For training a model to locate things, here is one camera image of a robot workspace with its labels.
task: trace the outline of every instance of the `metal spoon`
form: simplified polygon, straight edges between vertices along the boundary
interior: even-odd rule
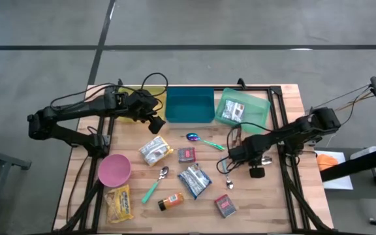
[[[221,150],[221,151],[224,151],[225,148],[223,146],[220,146],[218,144],[214,144],[214,143],[211,143],[210,141],[207,141],[207,140],[202,140],[197,134],[195,133],[188,133],[187,134],[187,139],[189,141],[203,141],[204,143],[206,144],[209,144],[215,148],[217,148],[218,150]]]
[[[157,179],[157,181],[149,189],[148,193],[146,193],[146,195],[144,195],[144,197],[142,199],[143,204],[148,202],[149,197],[153,194],[153,192],[156,189],[157,185],[159,184],[160,180],[165,178],[166,175],[168,174],[168,172],[169,172],[169,167],[165,166],[164,168],[162,168],[161,172],[159,173],[159,179]]]
[[[226,174],[225,174],[225,176],[226,176],[226,186],[227,186],[227,188],[229,188],[229,189],[233,189],[234,184],[233,184],[233,182],[228,178],[226,160],[223,160],[223,161],[222,161],[222,164],[223,164],[223,170],[224,170],[224,172],[226,173]]]

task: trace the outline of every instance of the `wooden table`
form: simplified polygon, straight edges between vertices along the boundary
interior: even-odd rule
[[[288,121],[294,121],[304,114],[300,92],[296,84],[279,85],[282,87]],[[263,91],[245,91],[250,95],[267,99]],[[215,107],[221,98],[222,91],[215,92]],[[278,100],[275,98],[275,109],[279,123]],[[78,131],[89,134],[87,126],[97,127],[98,117],[81,118]],[[272,129],[271,118],[268,117],[267,128]],[[212,184],[194,200],[187,189],[177,178],[177,175],[187,168],[186,164],[178,163],[176,151],[165,160],[153,167],[148,167],[138,152],[138,149],[155,137],[148,130],[148,124],[121,122],[118,119],[114,125],[112,136],[111,154],[119,153],[128,157],[132,164],[132,173],[129,181],[131,211],[134,219],[118,224],[106,222],[106,203],[102,203],[98,232],[114,233],[188,233],[188,232],[290,232],[287,203],[281,178],[279,158],[275,146],[265,154],[271,155],[273,163],[265,166],[266,176],[262,179],[252,179],[249,176],[248,166],[243,165],[230,173],[234,183],[232,190],[226,188],[224,175],[215,169],[216,162],[222,156],[227,156],[227,151],[221,152],[201,142],[189,142],[187,133],[198,133],[203,139],[226,146],[226,135],[229,127],[219,122],[212,123],[166,123],[159,134],[174,149],[195,147],[197,162],[212,180]],[[59,208],[55,218],[54,229],[65,224],[67,201],[75,180],[77,171],[87,153],[84,148],[73,149],[63,186]],[[322,181],[313,153],[300,156],[298,165],[304,197],[322,221],[332,227],[332,218],[322,186]],[[83,200],[89,172],[89,160],[82,171],[76,186],[70,215],[78,208]],[[163,179],[147,204],[141,200],[149,188],[158,178],[163,166],[169,166],[168,177]],[[169,195],[182,192],[185,202],[170,210],[160,211],[157,202]],[[214,200],[221,195],[228,194],[237,208],[237,212],[223,219]],[[87,227],[91,226],[94,201],[89,209]],[[294,202],[294,210],[300,227],[299,209]]]

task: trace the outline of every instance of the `green plastic bin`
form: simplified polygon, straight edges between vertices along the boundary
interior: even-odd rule
[[[242,122],[250,122],[262,127],[266,127],[266,118],[268,117],[271,103],[265,99],[248,95],[242,91],[236,91],[230,88],[223,90],[223,96],[221,97],[219,106],[215,111],[215,119],[221,123],[230,125],[231,127],[238,124],[235,121],[221,117],[223,110],[225,109],[226,100],[242,103],[245,105],[245,110],[242,118]],[[259,134],[263,129],[254,125],[242,125],[242,129],[248,133]]]

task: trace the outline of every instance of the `chip bag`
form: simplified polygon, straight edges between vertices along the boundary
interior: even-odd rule
[[[108,204],[107,221],[109,223],[119,223],[133,218],[130,209],[129,185],[108,191],[104,198]]]
[[[161,136],[156,136],[152,141],[139,149],[139,152],[143,154],[143,159],[149,166],[155,165],[173,151]]]

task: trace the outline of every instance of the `concrete floor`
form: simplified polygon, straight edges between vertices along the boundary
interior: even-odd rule
[[[0,45],[97,45],[108,4],[0,0]],[[111,17],[107,45],[376,45],[374,0],[117,0]],[[0,51],[0,152],[33,162],[27,172],[10,172],[0,202],[0,234],[50,231],[71,149],[57,140],[30,139],[26,116],[85,89],[94,55],[95,50]],[[368,84],[376,75],[376,50],[103,52],[95,83],[121,78],[138,84],[156,71],[171,84],[233,84],[240,77],[249,84],[294,83],[310,108]],[[340,120],[348,115],[349,110],[338,113]],[[75,129],[77,121],[63,125]],[[376,146],[375,99],[356,105],[329,146]],[[329,198],[335,227],[376,234],[363,220],[376,217],[371,203]],[[347,221],[348,213],[362,219]]]

